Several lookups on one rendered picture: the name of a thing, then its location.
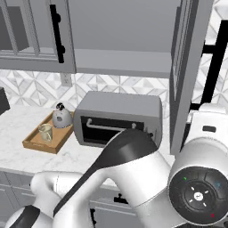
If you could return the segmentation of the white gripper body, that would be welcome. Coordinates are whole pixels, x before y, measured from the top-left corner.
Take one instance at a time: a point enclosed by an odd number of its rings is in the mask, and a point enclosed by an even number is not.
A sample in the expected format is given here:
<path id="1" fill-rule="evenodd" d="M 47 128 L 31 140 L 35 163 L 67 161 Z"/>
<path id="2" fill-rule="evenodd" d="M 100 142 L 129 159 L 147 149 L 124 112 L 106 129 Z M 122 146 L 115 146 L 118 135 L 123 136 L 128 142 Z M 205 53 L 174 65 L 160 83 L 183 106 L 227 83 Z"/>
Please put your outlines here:
<path id="1" fill-rule="evenodd" d="M 199 111 L 228 114 L 228 111 L 224 106 L 214 103 L 201 104 L 199 107 Z"/>

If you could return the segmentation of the grey glass-panel cabinet door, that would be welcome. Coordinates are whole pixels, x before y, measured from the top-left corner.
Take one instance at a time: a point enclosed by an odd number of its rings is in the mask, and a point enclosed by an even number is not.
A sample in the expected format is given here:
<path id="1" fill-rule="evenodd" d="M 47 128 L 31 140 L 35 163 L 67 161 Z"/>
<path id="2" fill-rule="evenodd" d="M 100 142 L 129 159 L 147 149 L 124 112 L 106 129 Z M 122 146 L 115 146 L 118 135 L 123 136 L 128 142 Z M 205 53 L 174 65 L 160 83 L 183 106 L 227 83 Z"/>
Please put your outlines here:
<path id="1" fill-rule="evenodd" d="M 169 79 L 170 154 L 182 146 L 191 98 L 214 0 L 181 0 L 177 8 Z"/>

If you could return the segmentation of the grey base cabinet door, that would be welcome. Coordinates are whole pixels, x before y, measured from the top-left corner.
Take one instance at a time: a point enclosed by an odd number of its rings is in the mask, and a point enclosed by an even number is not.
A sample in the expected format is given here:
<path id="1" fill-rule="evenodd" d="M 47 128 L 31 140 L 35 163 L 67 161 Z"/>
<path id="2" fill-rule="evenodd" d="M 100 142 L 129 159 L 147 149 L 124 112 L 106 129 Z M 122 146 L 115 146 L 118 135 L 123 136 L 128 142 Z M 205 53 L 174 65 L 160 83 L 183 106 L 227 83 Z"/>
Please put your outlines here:
<path id="1" fill-rule="evenodd" d="M 143 228 L 133 213 L 99 207 L 94 209 L 95 228 Z"/>

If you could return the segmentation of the grey kettle with black lid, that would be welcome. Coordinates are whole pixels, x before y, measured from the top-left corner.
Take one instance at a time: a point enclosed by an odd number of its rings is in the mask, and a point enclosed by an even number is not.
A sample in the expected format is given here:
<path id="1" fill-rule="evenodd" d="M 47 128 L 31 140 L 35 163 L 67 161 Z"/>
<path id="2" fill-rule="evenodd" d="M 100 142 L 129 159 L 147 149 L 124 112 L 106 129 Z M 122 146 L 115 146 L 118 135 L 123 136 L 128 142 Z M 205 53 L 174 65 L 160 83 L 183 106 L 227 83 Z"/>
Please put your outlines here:
<path id="1" fill-rule="evenodd" d="M 64 128 L 72 124 L 71 113 L 65 108 L 62 102 L 56 105 L 53 112 L 53 126 L 56 128 Z"/>

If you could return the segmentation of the pale glass mug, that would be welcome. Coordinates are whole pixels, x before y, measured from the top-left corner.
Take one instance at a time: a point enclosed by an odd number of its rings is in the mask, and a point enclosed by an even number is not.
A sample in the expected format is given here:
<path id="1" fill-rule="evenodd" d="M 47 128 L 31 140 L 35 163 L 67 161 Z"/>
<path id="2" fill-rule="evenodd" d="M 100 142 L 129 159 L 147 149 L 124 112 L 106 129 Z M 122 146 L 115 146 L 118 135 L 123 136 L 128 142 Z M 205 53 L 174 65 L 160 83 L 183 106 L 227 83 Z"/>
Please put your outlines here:
<path id="1" fill-rule="evenodd" d="M 43 124 L 38 127 L 38 131 L 41 134 L 41 138 L 46 141 L 50 142 L 53 139 L 53 130 L 50 124 Z"/>

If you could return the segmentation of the wooden tray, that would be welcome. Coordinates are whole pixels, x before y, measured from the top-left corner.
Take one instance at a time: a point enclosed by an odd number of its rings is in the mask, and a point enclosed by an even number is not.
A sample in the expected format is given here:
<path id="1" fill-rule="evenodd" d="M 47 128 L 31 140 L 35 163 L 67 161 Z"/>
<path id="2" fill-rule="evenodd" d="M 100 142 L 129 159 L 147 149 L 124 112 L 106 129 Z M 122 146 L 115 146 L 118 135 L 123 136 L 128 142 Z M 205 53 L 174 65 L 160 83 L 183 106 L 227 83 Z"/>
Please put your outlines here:
<path id="1" fill-rule="evenodd" d="M 36 151 L 44 151 L 57 154 L 64 143 L 69 139 L 73 132 L 73 125 L 56 128 L 53 126 L 53 114 L 49 114 L 42 122 L 43 124 L 50 124 L 53 130 L 53 139 L 46 142 L 42 139 L 41 134 L 36 127 L 22 142 L 23 147 Z"/>

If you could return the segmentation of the grey base cabinet run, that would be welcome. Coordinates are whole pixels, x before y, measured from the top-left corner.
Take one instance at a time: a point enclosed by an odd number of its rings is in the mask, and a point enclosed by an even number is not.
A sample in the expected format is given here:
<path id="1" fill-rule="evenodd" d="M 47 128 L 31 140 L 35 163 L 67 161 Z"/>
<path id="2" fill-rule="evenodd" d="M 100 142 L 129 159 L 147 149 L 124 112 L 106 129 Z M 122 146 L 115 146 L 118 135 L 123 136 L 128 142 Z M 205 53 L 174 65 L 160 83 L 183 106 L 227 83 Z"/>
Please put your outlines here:
<path id="1" fill-rule="evenodd" d="M 0 171 L 0 228 L 23 206 L 31 205 L 35 195 L 30 190 L 30 175 Z"/>

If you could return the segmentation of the grey toaster oven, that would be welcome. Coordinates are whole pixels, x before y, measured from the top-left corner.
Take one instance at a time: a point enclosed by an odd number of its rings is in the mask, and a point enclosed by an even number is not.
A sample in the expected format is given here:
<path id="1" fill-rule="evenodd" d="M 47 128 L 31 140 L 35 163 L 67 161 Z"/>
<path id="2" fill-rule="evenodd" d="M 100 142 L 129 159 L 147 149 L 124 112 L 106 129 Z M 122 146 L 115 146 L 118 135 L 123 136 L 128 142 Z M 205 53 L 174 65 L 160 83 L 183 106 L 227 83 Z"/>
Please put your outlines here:
<path id="1" fill-rule="evenodd" d="M 89 128 L 89 118 L 93 125 L 146 131 L 160 146 L 162 104 L 158 96 L 89 91 L 74 112 L 74 133 L 81 145 L 103 147 L 119 131 Z"/>

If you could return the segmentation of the grey drawer front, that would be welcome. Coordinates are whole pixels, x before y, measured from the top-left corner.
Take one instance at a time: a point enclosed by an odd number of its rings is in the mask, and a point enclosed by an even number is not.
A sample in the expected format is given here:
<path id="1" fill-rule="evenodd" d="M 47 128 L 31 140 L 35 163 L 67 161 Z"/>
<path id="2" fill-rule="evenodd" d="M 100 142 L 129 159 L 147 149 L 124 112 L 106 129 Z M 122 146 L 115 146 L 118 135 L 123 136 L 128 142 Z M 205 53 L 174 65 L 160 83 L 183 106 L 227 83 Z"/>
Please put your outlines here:
<path id="1" fill-rule="evenodd" d="M 114 197 L 117 197 L 119 193 L 121 192 L 116 189 L 99 188 L 92 194 L 92 197 L 90 200 L 94 202 L 109 204 L 109 205 L 118 206 L 122 208 L 130 208 L 131 206 L 129 204 L 114 202 Z"/>

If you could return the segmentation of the black appliance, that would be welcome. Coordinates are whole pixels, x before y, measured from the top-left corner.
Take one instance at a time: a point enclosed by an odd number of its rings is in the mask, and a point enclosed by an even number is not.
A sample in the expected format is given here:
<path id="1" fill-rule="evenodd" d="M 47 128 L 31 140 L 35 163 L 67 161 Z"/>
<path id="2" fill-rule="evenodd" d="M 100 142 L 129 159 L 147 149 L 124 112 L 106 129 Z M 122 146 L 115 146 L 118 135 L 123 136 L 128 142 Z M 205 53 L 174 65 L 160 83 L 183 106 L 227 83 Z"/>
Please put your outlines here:
<path id="1" fill-rule="evenodd" d="M 3 87 L 0 86 L 0 115 L 2 115 L 4 112 L 9 110 L 10 104 L 8 102 L 5 90 Z"/>

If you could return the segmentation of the black wall shelf frame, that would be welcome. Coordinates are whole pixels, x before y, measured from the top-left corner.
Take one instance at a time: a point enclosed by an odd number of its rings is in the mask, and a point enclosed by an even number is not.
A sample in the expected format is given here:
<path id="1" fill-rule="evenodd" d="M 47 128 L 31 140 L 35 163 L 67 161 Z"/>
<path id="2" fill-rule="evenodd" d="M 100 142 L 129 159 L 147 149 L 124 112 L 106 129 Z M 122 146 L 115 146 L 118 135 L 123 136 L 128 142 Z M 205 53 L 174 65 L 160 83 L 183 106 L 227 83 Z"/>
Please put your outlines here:
<path id="1" fill-rule="evenodd" d="M 201 104 L 211 102 L 227 45 L 228 20 L 221 20 L 216 43 L 214 45 L 203 45 L 202 52 L 211 54 L 212 58 L 200 103 L 191 103 L 189 110 L 198 110 Z"/>

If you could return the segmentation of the grey wall cabinet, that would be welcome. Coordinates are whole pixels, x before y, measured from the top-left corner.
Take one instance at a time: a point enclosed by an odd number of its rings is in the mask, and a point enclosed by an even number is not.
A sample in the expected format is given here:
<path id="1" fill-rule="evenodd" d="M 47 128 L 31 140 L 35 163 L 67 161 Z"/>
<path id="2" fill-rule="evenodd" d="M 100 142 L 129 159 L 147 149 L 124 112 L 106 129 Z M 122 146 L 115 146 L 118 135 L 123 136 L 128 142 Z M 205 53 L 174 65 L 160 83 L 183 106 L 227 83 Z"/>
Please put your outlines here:
<path id="1" fill-rule="evenodd" d="M 168 78 L 181 0 L 69 0 L 78 73 Z"/>

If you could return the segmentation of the white wall outlet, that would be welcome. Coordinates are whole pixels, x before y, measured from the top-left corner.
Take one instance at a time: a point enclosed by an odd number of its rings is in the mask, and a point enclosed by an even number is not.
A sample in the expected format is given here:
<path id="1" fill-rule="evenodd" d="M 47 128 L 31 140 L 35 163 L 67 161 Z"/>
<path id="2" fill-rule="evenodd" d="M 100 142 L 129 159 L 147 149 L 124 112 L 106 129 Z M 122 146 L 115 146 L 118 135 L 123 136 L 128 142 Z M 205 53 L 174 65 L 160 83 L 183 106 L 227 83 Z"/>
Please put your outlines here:
<path id="1" fill-rule="evenodd" d="M 61 85 L 72 87 L 72 79 L 69 73 L 61 73 Z"/>

